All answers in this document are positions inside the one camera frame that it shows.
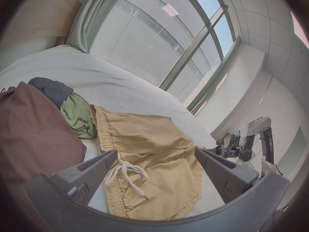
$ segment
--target pile of clothes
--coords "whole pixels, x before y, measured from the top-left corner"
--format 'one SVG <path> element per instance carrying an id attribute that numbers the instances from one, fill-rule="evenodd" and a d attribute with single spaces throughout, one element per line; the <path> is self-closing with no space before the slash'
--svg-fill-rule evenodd
<path id="1" fill-rule="evenodd" d="M 99 153 L 118 150 L 103 181 L 110 214 L 180 219 L 201 198 L 196 146 L 170 117 L 113 113 L 64 83 L 36 77 L 0 94 L 0 119 L 0 174 L 26 213 L 32 207 L 22 184 L 83 162 L 80 139 L 96 136 Z"/>

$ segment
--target brown garment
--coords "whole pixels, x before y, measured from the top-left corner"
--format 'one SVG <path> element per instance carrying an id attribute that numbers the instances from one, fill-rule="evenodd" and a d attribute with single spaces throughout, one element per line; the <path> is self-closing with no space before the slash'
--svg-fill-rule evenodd
<path id="1" fill-rule="evenodd" d="M 55 104 L 24 82 L 0 94 L 0 121 L 1 178 L 23 213 L 42 229 L 22 184 L 83 162 L 86 146 Z"/>
<path id="2" fill-rule="evenodd" d="M 140 174 L 127 172 L 147 200 L 129 185 L 121 170 L 109 187 L 107 174 L 103 186 L 110 214 L 139 220 L 183 218 L 201 198 L 203 169 L 194 156 L 193 140 L 170 117 L 112 113 L 95 105 L 89 111 L 99 152 L 117 149 L 121 160 L 141 167 L 149 177 L 143 183 Z"/>

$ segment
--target window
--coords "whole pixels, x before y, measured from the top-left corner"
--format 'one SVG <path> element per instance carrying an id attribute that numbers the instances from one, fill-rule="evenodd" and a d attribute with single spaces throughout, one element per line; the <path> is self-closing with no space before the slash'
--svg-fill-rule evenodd
<path id="1" fill-rule="evenodd" d="M 187 106 L 218 68 L 222 52 L 225 56 L 233 43 L 225 15 L 212 21 L 217 24 L 208 30 L 209 18 L 219 13 L 218 0 L 197 0 L 207 15 L 190 1 L 118 0 L 90 54 L 163 88 Z M 189 54 L 195 42 L 199 45 Z M 183 59 L 186 63 L 178 66 Z M 168 81 L 177 68 L 179 74 Z"/>

